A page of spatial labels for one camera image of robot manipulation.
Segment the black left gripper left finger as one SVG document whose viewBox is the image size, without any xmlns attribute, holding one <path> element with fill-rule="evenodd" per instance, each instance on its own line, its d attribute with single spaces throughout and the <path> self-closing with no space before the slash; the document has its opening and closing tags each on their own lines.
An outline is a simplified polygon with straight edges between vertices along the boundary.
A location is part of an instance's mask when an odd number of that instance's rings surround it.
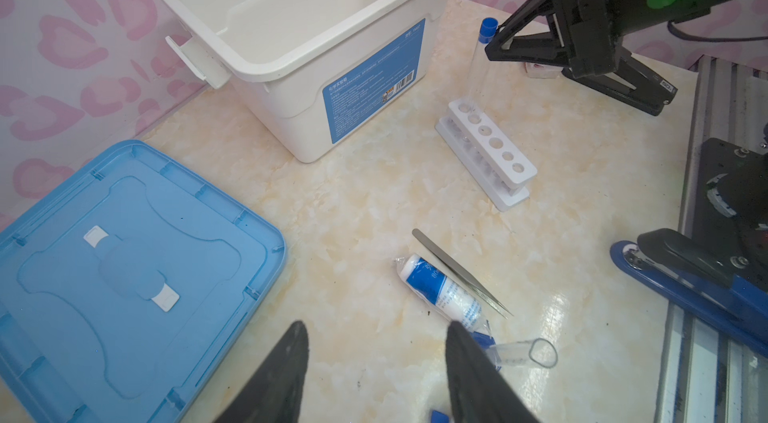
<svg viewBox="0 0 768 423">
<path fill-rule="evenodd" d="M 297 422 L 308 362 L 308 332 L 297 320 L 216 422 Z"/>
</svg>

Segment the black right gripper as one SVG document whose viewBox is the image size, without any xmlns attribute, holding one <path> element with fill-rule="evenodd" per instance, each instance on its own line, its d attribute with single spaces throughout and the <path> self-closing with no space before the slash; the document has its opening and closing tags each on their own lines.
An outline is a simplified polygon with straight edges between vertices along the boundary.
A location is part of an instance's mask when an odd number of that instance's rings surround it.
<svg viewBox="0 0 768 423">
<path fill-rule="evenodd" d="M 485 52 L 491 61 L 568 68 L 583 78 L 617 70 L 621 41 L 609 0 L 526 0 Z"/>
</svg>

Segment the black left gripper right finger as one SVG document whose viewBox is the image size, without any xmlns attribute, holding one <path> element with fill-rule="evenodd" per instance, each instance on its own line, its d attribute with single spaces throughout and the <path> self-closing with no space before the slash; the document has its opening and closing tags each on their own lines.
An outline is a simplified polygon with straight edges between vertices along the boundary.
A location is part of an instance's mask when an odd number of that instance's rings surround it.
<svg viewBox="0 0 768 423">
<path fill-rule="evenodd" d="M 445 361 L 455 422 L 538 422 L 457 321 L 447 329 Z"/>
</svg>

